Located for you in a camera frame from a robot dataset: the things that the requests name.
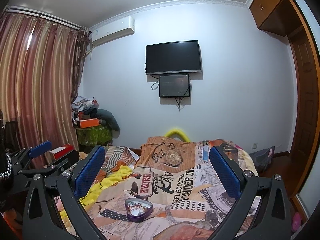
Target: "screw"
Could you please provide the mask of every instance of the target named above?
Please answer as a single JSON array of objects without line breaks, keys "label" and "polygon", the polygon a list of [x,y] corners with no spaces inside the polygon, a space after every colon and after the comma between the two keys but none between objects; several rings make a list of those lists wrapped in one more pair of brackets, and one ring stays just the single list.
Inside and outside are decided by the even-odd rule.
[{"label": "screw", "polygon": [[63,177],[68,177],[70,175],[71,171],[69,170],[65,170],[63,173],[62,173],[62,176]]},{"label": "screw", "polygon": [[279,174],[276,174],[276,175],[275,175],[275,179],[276,179],[276,180],[281,180],[281,176],[280,176]]},{"label": "screw", "polygon": [[253,172],[252,172],[252,171],[249,171],[249,170],[245,170],[245,171],[244,171],[244,174],[245,174],[247,177],[252,177]]},{"label": "screw", "polygon": [[38,173],[33,176],[33,179],[34,179],[34,180],[37,180],[37,179],[39,179],[39,178],[40,178],[40,174],[38,174]]}]

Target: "small screen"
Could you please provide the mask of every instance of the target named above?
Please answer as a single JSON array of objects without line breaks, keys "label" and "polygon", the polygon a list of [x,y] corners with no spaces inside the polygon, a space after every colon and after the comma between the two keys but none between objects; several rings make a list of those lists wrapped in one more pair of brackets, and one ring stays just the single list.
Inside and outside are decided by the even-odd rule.
[{"label": "small screen", "polygon": [[159,96],[169,97],[189,97],[190,79],[189,74],[180,75],[160,75],[159,76]]},{"label": "small screen", "polygon": [[198,41],[177,41],[146,46],[147,75],[201,72]]}]

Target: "blue padded grip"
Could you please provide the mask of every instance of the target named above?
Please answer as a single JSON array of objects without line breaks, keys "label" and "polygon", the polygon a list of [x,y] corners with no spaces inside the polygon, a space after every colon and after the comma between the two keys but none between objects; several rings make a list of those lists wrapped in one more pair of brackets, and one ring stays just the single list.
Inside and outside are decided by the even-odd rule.
[{"label": "blue padded grip", "polygon": [[40,156],[41,154],[44,154],[47,151],[51,150],[51,142],[50,141],[45,141],[42,144],[39,144],[38,146],[32,148],[29,152],[29,158],[36,158]]},{"label": "blue padded grip", "polygon": [[104,148],[100,146],[75,179],[75,198],[79,199],[87,195],[94,179],[104,163],[105,157],[106,152]]},{"label": "blue padded grip", "polygon": [[211,147],[209,160],[229,197],[239,199],[241,196],[240,181],[215,147]]}]

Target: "gray backpack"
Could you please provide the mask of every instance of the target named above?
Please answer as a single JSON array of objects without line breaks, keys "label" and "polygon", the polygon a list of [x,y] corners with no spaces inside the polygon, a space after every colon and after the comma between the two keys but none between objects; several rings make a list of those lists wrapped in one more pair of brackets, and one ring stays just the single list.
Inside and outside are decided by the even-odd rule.
[{"label": "gray backpack", "polygon": [[275,153],[274,146],[254,152],[254,153],[249,153],[251,159],[253,160],[253,163],[257,172],[263,172],[266,170],[268,164],[271,163],[271,159],[274,153]]}]

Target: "striped curtain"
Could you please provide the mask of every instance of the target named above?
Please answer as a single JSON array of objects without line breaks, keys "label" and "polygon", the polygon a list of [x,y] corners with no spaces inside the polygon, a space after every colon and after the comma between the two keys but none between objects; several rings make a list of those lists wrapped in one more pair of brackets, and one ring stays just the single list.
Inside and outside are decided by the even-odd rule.
[{"label": "striped curtain", "polygon": [[76,41],[75,57],[73,60],[72,101],[78,97],[78,88],[81,82],[84,59],[89,42],[89,28],[81,27]]},{"label": "striped curtain", "polygon": [[[77,34],[64,25],[21,14],[6,13],[0,21],[0,109],[4,120],[19,121],[23,147],[50,140],[53,148],[78,148],[71,119]],[[41,168],[51,161],[47,153],[33,164]]]}]

